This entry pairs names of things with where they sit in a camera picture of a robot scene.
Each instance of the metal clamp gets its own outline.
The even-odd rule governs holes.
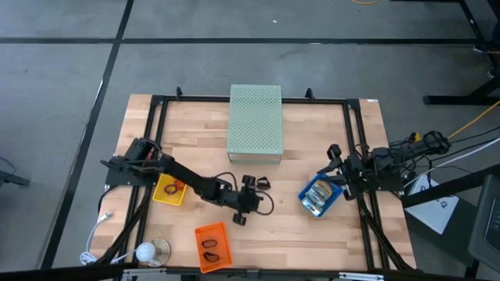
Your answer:
[[[350,279],[359,281],[384,281],[384,276],[376,274],[340,272],[339,279]]]
[[[123,277],[149,276],[153,274],[166,274],[166,269],[124,269]]]
[[[258,269],[247,269],[247,279],[248,279],[248,281],[259,280],[259,270]]]

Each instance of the yellow cable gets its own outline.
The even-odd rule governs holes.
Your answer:
[[[353,3],[356,3],[356,4],[360,4],[360,5],[373,5],[375,3],[378,2],[378,0],[375,0],[375,1],[371,1],[371,2],[359,2],[359,1],[356,1],[356,0],[349,0]]]
[[[488,109],[484,110],[483,113],[481,113],[478,117],[476,117],[476,119],[468,122],[465,126],[463,126],[462,128],[458,129],[456,132],[452,133],[448,138],[454,137],[457,133],[462,132],[463,130],[465,130],[465,128],[467,128],[468,126],[474,124],[477,120],[479,120],[481,117],[483,117],[486,113],[490,112],[497,105],[500,105],[500,101],[497,101],[494,105],[492,105]]]

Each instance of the orange tray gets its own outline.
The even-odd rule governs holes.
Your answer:
[[[212,272],[217,269],[223,269],[233,264],[227,239],[226,226],[224,222],[217,222],[208,226],[202,226],[195,229],[196,247],[198,248],[198,258],[200,260],[200,270],[202,273]],[[203,247],[203,241],[215,240],[214,247]],[[203,254],[217,254],[219,260],[208,261]]]
[[[177,190],[173,194],[168,194],[166,188],[169,186],[177,186]],[[155,193],[153,194],[153,200],[167,203],[170,205],[180,206],[186,194],[187,185],[174,179],[171,175],[166,175],[164,173],[160,174],[158,184],[156,184]]]

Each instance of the orange plastic basket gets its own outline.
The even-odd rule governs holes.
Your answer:
[[[195,237],[202,273],[223,269],[233,264],[224,222],[198,227],[195,229]],[[216,241],[216,245],[213,247],[204,247],[203,242],[209,240]],[[205,258],[205,253],[216,254],[219,256],[219,259],[217,261],[209,261]]]

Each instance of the power cord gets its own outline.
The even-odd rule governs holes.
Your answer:
[[[455,141],[452,141],[452,142],[450,142],[450,143],[451,143],[451,144],[456,144],[456,143],[458,143],[458,142],[460,142],[460,141],[467,141],[467,140],[470,140],[470,139],[472,139],[472,138],[475,138],[475,137],[480,137],[480,136],[483,136],[483,135],[485,135],[485,134],[487,134],[487,133],[491,133],[491,132],[496,131],[496,130],[498,130],[498,129],[500,129],[500,126],[497,126],[497,127],[493,128],[493,129],[491,129],[491,130],[487,130],[487,131],[486,131],[486,132],[484,132],[484,133],[479,133],[479,134],[473,135],[473,136],[471,136],[471,137],[465,137],[465,138],[463,138],[463,139],[461,139],[461,140],[455,140]]]
[[[269,198],[269,200],[271,201],[271,210],[269,212],[267,212],[267,213],[259,212],[259,210],[253,210],[253,211],[256,212],[259,215],[271,215],[273,213],[273,211],[274,211],[274,200],[271,197],[271,195],[269,195],[267,192],[261,191],[261,190],[256,190],[255,192],[257,194],[264,194],[264,195],[266,195]]]
[[[486,141],[480,142],[479,144],[473,144],[473,145],[470,145],[470,146],[468,146],[468,147],[466,147],[466,148],[462,148],[462,149],[460,149],[460,150],[458,150],[458,151],[455,151],[455,152],[453,152],[453,153],[450,153],[450,154],[448,154],[448,155],[441,156],[441,157],[438,157],[438,158],[434,158],[434,159],[432,159],[432,161],[437,161],[437,160],[441,160],[441,159],[444,159],[444,158],[450,157],[450,156],[452,156],[452,155],[455,155],[455,154],[460,153],[460,152],[462,152],[462,151],[465,151],[465,150],[467,150],[467,149],[475,148],[475,147],[480,146],[480,145],[482,145],[482,144],[487,144],[487,143],[489,143],[489,142],[491,142],[491,141],[494,141],[494,140],[496,140],[496,139],[497,139],[497,138],[495,137],[495,138],[492,138],[492,139],[490,139],[490,140],[486,140]]]
[[[493,145],[493,144],[495,144],[495,143],[497,143],[497,142],[499,142],[499,141],[500,141],[500,137],[499,137],[499,138],[497,138],[497,139],[495,139],[495,140],[493,140],[493,141],[491,141],[491,142],[489,142],[489,143],[487,143],[487,144],[485,144],[485,145],[483,145],[482,147],[480,147],[480,148],[478,148],[478,149],[476,149],[476,150],[474,150],[474,151],[471,151],[471,152],[466,153],[466,154],[464,154],[464,155],[460,155],[459,157],[453,158],[452,160],[449,160],[449,161],[447,161],[447,162],[441,163],[441,164],[439,164],[439,165],[435,166],[435,167],[434,167],[434,168],[432,168],[432,169],[428,169],[426,172],[419,174],[419,175],[418,175],[418,176],[416,176],[413,180],[410,180],[408,183],[406,183],[406,184],[403,186],[403,188],[407,187],[408,185],[410,185],[411,183],[413,183],[414,181],[416,181],[416,180],[417,180],[420,176],[422,176],[422,175],[426,175],[426,174],[428,174],[429,172],[432,172],[433,170],[435,170],[436,168],[439,168],[439,167],[445,166],[445,165],[447,165],[447,164],[449,164],[449,163],[452,163],[452,162],[455,162],[455,161],[460,160],[460,159],[462,159],[462,158],[465,158],[465,157],[467,157],[467,156],[473,155],[474,153],[476,153],[476,152],[478,152],[478,151],[482,151],[483,149],[485,149],[485,148],[487,148],[487,147],[489,147],[489,146],[491,146],[491,145]]]
[[[111,190],[114,190],[116,187],[118,186],[112,186],[112,187],[109,187],[108,190],[105,190],[103,194],[101,194],[101,197],[99,198],[99,203],[97,204],[97,214],[99,214],[99,212],[101,211],[101,205],[102,205],[102,200],[104,199],[104,197],[109,193],[111,192]]]
[[[495,102],[494,105],[490,106],[489,108],[487,108],[486,110],[484,110],[478,117],[476,117],[474,120],[468,122],[465,126],[463,126],[462,128],[458,129],[457,131],[455,131],[454,133],[452,133],[449,137],[449,138],[452,138],[454,137],[455,135],[457,135],[458,133],[462,132],[463,130],[465,130],[468,126],[474,124],[477,120],[481,119],[481,117],[483,117],[484,115],[486,115],[486,113],[490,112],[493,108],[495,108],[497,105],[500,105],[500,101],[497,101]]]
[[[417,168],[428,168],[429,169],[429,166],[428,165],[418,165]],[[465,172],[465,173],[472,173],[471,171],[469,171],[467,169],[460,168],[460,167],[455,166],[455,165],[436,167],[436,169],[448,169],[448,168],[459,169],[460,171]]]
[[[88,238],[87,238],[87,243],[85,244],[85,252],[81,253],[80,254],[80,262],[82,265],[87,265],[91,262],[95,262],[97,261],[97,258],[91,254],[90,252],[90,243],[91,243],[91,238],[92,238],[92,234],[94,233],[94,231],[97,229],[97,227],[104,221],[106,221],[107,219],[111,218],[113,216],[112,213],[105,213],[103,216],[101,216],[97,222],[95,223],[95,226],[94,228],[92,228],[92,231],[90,232],[90,234],[88,235]],[[130,251],[126,254],[124,254],[123,256],[120,256],[118,258],[115,258],[111,261],[111,263],[115,263],[117,261],[121,261],[122,259],[128,257],[129,255],[133,254],[136,250],[133,250],[133,251]]]

